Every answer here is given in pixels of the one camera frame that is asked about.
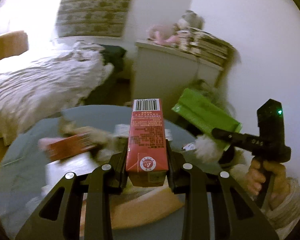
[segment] round table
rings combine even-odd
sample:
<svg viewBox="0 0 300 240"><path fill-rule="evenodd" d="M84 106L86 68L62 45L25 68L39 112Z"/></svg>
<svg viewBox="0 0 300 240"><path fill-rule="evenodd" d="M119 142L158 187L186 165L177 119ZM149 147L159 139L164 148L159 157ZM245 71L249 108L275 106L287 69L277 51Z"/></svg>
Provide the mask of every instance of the round table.
<svg viewBox="0 0 300 240"><path fill-rule="evenodd" d="M0 218L7 235L13 239L29 218L27 203L37 198L42 200L41 188L46 185L45 165L49 163L46 154L38 146L44 137L59 137L58 119L61 115L74 120L78 127L92 126L114 132L116 124L130 124L131 108L124 106L90 105L64 110L62 113L43 119L20 134L9 147L0 164ZM171 148L180 151L181 147L194 141L194 137L177 125L165 121L165 128L171 130ZM192 152L185 153L187 162L197 165L205 172L217 174L221 171L215 164L201 164ZM184 209L168 217L145 226L114 230L114 239L130 240L177 240L181 239Z"/></svg>

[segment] wooden headboard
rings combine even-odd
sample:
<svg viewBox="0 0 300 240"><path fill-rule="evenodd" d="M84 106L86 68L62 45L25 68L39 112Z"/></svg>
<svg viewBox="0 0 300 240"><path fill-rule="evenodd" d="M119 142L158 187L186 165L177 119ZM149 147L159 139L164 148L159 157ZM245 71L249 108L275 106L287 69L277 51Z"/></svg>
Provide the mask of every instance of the wooden headboard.
<svg viewBox="0 0 300 240"><path fill-rule="evenodd" d="M24 31L0 35L0 59L20 55L28 49L28 35Z"/></svg>

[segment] white circular logo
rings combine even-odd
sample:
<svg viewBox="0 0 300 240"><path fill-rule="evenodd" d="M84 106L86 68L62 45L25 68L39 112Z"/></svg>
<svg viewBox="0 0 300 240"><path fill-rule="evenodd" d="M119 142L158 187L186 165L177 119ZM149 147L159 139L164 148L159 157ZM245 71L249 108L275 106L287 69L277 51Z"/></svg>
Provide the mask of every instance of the white circular logo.
<svg viewBox="0 0 300 240"><path fill-rule="evenodd" d="M152 157L147 156L142 158L140 161L140 167L144 171L153 171L155 166L156 166L156 162L155 159Z"/></svg>

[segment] white cabinet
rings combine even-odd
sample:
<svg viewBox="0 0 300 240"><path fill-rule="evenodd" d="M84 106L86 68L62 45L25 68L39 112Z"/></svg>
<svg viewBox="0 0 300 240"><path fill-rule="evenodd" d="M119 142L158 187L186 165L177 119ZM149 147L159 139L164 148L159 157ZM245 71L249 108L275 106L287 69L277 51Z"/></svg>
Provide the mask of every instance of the white cabinet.
<svg viewBox="0 0 300 240"><path fill-rule="evenodd" d="M183 90L195 79L214 86L223 68L174 48L137 41L138 54L133 65L132 99L160 98L165 119L178 115L171 108Z"/></svg>

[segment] green bag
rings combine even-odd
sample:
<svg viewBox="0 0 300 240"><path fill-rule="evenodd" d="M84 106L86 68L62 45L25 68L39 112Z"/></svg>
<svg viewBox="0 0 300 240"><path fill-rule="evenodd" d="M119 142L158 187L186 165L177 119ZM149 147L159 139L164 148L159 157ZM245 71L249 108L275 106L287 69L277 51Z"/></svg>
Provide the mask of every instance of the green bag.
<svg viewBox="0 0 300 240"><path fill-rule="evenodd" d="M214 139L211 134L212 129L219 128L230 132L240 132L242 128L241 123L212 104L209 99L189 88L183 91L178 103L172 110L208 135L224 150L227 150L230 145Z"/></svg>

